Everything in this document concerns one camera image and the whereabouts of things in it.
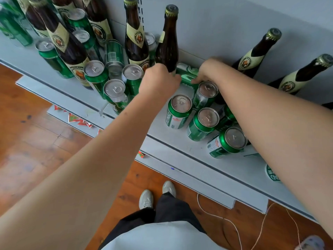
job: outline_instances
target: sneaker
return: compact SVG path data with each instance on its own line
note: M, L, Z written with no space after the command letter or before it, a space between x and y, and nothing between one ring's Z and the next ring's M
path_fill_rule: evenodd
M152 195L152 192L148 189L145 189L141 196L140 196L140 200L139 200L139 208L140 210L144 209L144 208L152 208L152 204L154 202L154 197Z
M170 194L173 195L173 197L176 197L176 189L171 181L166 181L163 184L162 193L165 194L167 192L170 192Z

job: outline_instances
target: forearm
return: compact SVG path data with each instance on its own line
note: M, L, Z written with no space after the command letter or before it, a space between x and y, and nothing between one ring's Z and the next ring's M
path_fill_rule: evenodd
M0 218L0 249L84 249L164 103L136 96L102 134Z
M333 114L223 63L210 74L256 150L333 236Z

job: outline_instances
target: bottle cap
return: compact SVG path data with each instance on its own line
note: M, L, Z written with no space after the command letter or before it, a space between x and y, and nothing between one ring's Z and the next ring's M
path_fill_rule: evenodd
M333 56L330 54L322 54L317 59L316 62L323 67L331 67L333 66Z
M125 6L137 5L138 0L124 0Z
M174 4L169 4L165 8L165 14L167 16L177 16L179 13L179 9L176 5Z
M277 28L270 28L266 33L266 37L278 41L282 36L282 32Z
M29 3L34 7L41 7L47 5L47 0L29 0Z

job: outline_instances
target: hand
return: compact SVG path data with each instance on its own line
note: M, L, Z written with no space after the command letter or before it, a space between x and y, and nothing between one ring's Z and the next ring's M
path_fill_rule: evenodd
M154 95L167 100L176 92L180 83L180 75L173 76L165 65L156 63L146 70L140 84L139 94Z
M199 68L199 73L197 78L193 79L191 81L192 84L198 84L201 83L202 81L211 81L214 82L212 77L211 77L211 72L210 72L210 68L216 64L216 63L221 63L219 60L215 59L215 58L209 58L208 60L206 60L205 62L202 63L202 65Z

